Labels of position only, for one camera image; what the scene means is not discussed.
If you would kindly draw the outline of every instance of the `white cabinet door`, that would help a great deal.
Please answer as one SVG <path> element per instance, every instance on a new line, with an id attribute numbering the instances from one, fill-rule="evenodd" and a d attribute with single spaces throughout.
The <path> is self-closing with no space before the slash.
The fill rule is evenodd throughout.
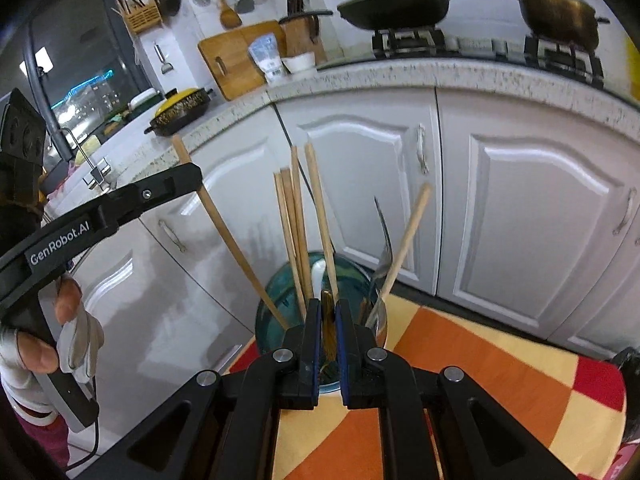
<path id="1" fill-rule="evenodd" d="M 438 107 L 438 295 L 548 337 L 625 237 L 640 204 L 640 148 L 578 116 L 515 99 L 438 91 Z"/>
<path id="2" fill-rule="evenodd" d="M 335 250 L 367 267 L 384 247 L 378 197 L 395 250 L 423 182 L 433 186 L 398 279 L 434 294 L 440 254 L 442 173 L 433 90 L 336 92 L 277 105 L 293 144 L 311 141 Z"/>
<path id="3" fill-rule="evenodd" d="M 549 340 L 597 358 L 640 347 L 640 213 L 598 283 Z"/>
<path id="4" fill-rule="evenodd" d="M 74 277 L 85 308 L 104 329 L 96 375 L 100 452 L 195 373 L 251 337 L 139 220 L 101 241 Z M 72 435 L 71 441 L 91 449 L 94 429 Z"/>
<path id="5" fill-rule="evenodd" d="M 204 184 L 258 279 L 266 285 L 287 262 L 273 173 L 291 162 L 273 108 L 264 108 L 192 153 Z M 316 213 L 303 187 L 310 250 L 322 247 Z M 259 297 L 193 193 L 142 216 L 154 237 L 233 316 L 251 330 Z"/>

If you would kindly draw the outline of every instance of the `wooden cutting board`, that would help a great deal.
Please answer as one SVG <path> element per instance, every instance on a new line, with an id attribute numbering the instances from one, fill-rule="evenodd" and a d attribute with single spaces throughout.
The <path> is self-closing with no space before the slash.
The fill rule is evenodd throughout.
<path id="1" fill-rule="evenodd" d="M 236 28 L 198 43 L 198 49 L 227 101 L 266 83 L 247 49 L 256 38 L 270 32 L 276 36 L 280 57 L 285 57 L 287 42 L 284 30 L 275 20 Z"/>

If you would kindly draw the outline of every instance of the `checkered tablecloth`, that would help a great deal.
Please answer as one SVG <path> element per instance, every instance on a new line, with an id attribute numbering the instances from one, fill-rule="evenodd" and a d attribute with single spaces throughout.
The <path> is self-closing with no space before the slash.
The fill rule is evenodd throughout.
<path id="1" fill-rule="evenodd" d="M 505 334 L 400 298 L 387 303 L 385 347 L 411 365 L 456 365 L 488 391 L 578 478 L 604 477 L 625 425 L 625 387 L 612 365 Z M 231 368 L 255 357 L 250 344 Z M 274 479 L 381 479 L 377 410 L 350 412 L 339 394 L 312 412 L 282 412 Z"/>

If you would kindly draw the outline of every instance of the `utensil rack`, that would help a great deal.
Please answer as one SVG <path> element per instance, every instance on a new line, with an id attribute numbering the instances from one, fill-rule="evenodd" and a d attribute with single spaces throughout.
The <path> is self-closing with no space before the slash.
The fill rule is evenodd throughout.
<path id="1" fill-rule="evenodd" d="M 160 16 L 160 10 L 154 0 L 149 0 L 149 3 L 143 7 L 136 7 L 131 1 L 127 1 L 129 5 L 129 12 L 122 9 L 122 17 L 127 23 L 127 27 L 134 34 L 140 34 L 156 25 L 162 23 L 162 17 Z"/>

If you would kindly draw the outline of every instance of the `window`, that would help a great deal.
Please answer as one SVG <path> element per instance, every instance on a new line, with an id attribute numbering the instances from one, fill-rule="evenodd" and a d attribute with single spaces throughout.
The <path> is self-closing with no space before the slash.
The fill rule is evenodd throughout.
<path id="1" fill-rule="evenodd" d="M 0 58 L 0 95 L 18 87 L 35 105 L 31 87 L 41 84 L 60 127 L 72 132 L 65 137 L 73 152 L 76 140 L 82 144 L 91 135 L 106 142 L 106 123 L 150 87 L 135 65 L 122 19 L 110 7 L 116 7 L 115 0 L 47 0 L 40 6 L 31 20 L 39 82 L 26 76 L 22 50 L 27 27 Z M 59 161 L 55 147 L 47 142 L 46 170 Z"/>

